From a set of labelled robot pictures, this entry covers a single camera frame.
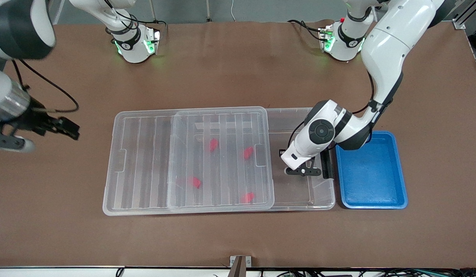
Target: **white power cord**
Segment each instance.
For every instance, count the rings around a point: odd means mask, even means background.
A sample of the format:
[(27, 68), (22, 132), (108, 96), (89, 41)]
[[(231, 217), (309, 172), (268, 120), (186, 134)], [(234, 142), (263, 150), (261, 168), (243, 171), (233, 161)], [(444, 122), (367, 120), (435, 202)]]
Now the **white power cord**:
[(235, 3), (235, 0), (231, 0), (231, 16), (233, 16), (233, 20), (236, 22), (236, 18), (233, 15), (233, 5), (234, 5), (234, 3)]

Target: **green led light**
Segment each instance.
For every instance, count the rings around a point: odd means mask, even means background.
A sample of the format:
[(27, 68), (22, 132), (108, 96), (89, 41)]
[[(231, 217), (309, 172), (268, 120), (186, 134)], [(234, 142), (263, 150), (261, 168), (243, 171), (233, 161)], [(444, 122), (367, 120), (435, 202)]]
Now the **green led light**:
[(116, 45), (116, 48), (118, 49), (118, 54), (120, 54), (120, 55), (121, 55), (121, 54), (122, 54), (122, 51), (120, 50), (120, 47), (118, 46), (118, 43), (117, 43), (117, 42), (115, 42), (115, 45)]
[(363, 47), (363, 42), (365, 42), (365, 39), (363, 38), (363, 40), (361, 41), (360, 43), (360, 47), (358, 48), (358, 52), (361, 51), (361, 48)]
[(330, 52), (331, 49), (332, 49), (332, 45), (334, 45), (334, 42), (335, 42), (335, 37), (332, 35), (332, 36), (330, 37), (330, 39), (328, 39), (327, 42), (325, 43), (324, 49), (325, 49), (327, 52)]
[(147, 53), (149, 54), (153, 54), (154, 53), (154, 44), (152, 42), (145, 42), (145, 46), (146, 46), (146, 49), (147, 49)]

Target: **floor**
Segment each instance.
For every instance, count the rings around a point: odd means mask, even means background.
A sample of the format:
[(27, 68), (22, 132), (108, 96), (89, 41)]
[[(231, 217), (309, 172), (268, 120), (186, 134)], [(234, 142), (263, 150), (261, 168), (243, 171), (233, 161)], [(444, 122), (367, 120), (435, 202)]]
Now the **floor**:
[[(472, 0), (456, 0), (456, 8), (447, 19), (462, 12)], [(50, 0), (50, 16), (55, 24), (98, 24), (96, 18), (76, 9), (69, 0)], [(338, 19), (346, 15), (341, 0), (209, 0), (212, 21), (285, 22), (289, 19), (315, 22), (321, 19)], [(138, 20), (152, 21), (152, 8), (158, 20), (167, 23), (205, 23), (206, 0), (139, 0), (127, 9)], [(476, 13), (466, 21), (466, 33), (476, 30)]]

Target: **cable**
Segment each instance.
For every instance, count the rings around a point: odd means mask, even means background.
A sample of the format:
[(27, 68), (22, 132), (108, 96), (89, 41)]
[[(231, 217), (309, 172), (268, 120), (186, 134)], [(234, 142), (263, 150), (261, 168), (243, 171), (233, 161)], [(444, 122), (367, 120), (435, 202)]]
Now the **cable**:
[(22, 88), (22, 90), (26, 91), (29, 89), (29, 86), (28, 85), (24, 85), (23, 81), (22, 81), (22, 76), (21, 76), (21, 72), (19, 71), (19, 67), (17, 66), (17, 63), (15, 60), (12, 60), (12, 63), (14, 64), (14, 68), (16, 70), (16, 74), (17, 74), (17, 79), (19, 80), (19, 84)]
[(236, 22), (236, 18), (233, 15), (233, 5), (235, 4), (235, 0), (231, 0), (231, 16), (233, 17), (233, 20)]
[(124, 271), (125, 271), (125, 268), (123, 268), (123, 267), (122, 267), (122, 268), (118, 268), (118, 269), (116, 270), (115, 277), (121, 277)]
[[(375, 86), (373, 84), (373, 78), (372, 78), (372, 76), (370, 75), (369, 72), (368, 72), (368, 77), (370, 78), (370, 84), (372, 85), (372, 96), (370, 97), (370, 100), (373, 100), (373, 97), (375, 96)], [(364, 111), (367, 107), (368, 107), (368, 104), (366, 104), (366, 106), (363, 107), (363, 109), (357, 110), (353, 114), (360, 113), (360, 112)]]
[(113, 5), (111, 5), (111, 3), (110, 3), (108, 0), (104, 0), (104, 2), (108, 5), (108, 7), (110, 7), (111, 9), (113, 9), (118, 15), (120, 15), (121, 17), (124, 17), (124, 18), (126, 18), (126, 19), (130, 19), (130, 20), (132, 20), (132, 21), (135, 19), (135, 20), (137, 21), (137, 23), (159, 23), (159, 22), (162, 22), (162, 23), (164, 23), (164, 24), (166, 25), (166, 22), (164, 22), (164, 21), (162, 21), (162, 20), (157, 20), (157, 19), (154, 19), (153, 21), (140, 21), (140, 20), (138, 20), (133, 14), (130, 14), (130, 16), (133, 17), (133, 18), (127, 17), (127, 16), (125, 16), (125, 15), (119, 13), (117, 10), (115, 10), (115, 8), (113, 7)]
[(291, 133), (291, 136), (289, 137), (289, 141), (288, 141), (288, 147), (289, 145), (291, 144), (291, 140), (293, 139), (293, 135), (296, 133), (296, 130), (298, 130), (298, 128), (300, 128), (300, 126), (303, 124), (304, 122), (301, 122), (300, 124), (298, 124), (298, 126), (296, 126), (296, 128), (293, 130), (293, 133)]
[(334, 149), (336, 145), (337, 145), (337, 143), (334, 143), (334, 145), (332, 145), (331, 147), (329, 147), (327, 149), (324, 149), (324, 151), (330, 151), (330, 150)]
[(289, 274), (291, 273), (290, 271), (286, 271), (286, 272), (282, 272), (281, 274), (277, 275), (276, 277), (281, 277), (281, 276), (284, 276), (286, 274)]
[(305, 21), (297, 21), (296, 19), (291, 19), (291, 20), (288, 20), (288, 22), (289, 22), (289, 23), (298, 23), (301, 27), (305, 28), (305, 29), (308, 31), (308, 33), (310, 33), (310, 35), (311, 35), (312, 37), (314, 37), (315, 39), (317, 39), (317, 40), (319, 40), (319, 41), (321, 41), (321, 42), (326, 42), (326, 41), (327, 41), (327, 40), (324, 39), (324, 38), (319, 38), (319, 37), (317, 37), (316, 35), (314, 35), (314, 34), (312, 33), (312, 31), (317, 32), (317, 33), (319, 33), (319, 31), (318, 31), (317, 29), (315, 29), (315, 28), (312, 28), (312, 27), (310, 27), (310, 26), (307, 26), (306, 23), (305, 23)]
[(426, 274), (426, 275), (437, 276), (437, 277), (449, 277), (448, 275), (441, 274), (441, 273), (437, 273), (437, 272), (432, 272), (432, 271), (428, 271), (428, 270), (415, 269), (414, 271), (416, 271), (416, 272), (421, 272), (421, 273), (424, 273), (424, 274)]
[(67, 97), (70, 98), (70, 100), (72, 100), (72, 102), (74, 103), (75, 105), (75, 108), (73, 109), (35, 109), (36, 112), (62, 112), (62, 113), (67, 113), (67, 112), (76, 112), (79, 110), (79, 103), (69, 94), (67, 93), (64, 89), (60, 88), (57, 84), (55, 84), (54, 82), (50, 81), (48, 78), (44, 77), (43, 75), (41, 75), (41, 73), (37, 72), (34, 68), (32, 68), (30, 65), (28, 65), (25, 61), (23, 60), (19, 60), (25, 67), (27, 67), (29, 70), (31, 70), (34, 74), (38, 75), (41, 79), (45, 80), (48, 84), (54, 86), (55, 88), (57, 88), (59, 91), (61, 91), (62, 93), (64, 93), (64, 95), (66, 95)]

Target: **circular joint cap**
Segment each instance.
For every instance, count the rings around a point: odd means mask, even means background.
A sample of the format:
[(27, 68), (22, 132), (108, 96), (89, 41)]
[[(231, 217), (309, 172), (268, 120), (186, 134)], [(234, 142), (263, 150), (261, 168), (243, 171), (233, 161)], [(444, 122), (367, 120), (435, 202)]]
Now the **circular joint cap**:
[(314, 144), (327, 144), (334, 138), (334, 127), (325, 119), (317, 119), (310, 124), (308, 135)]

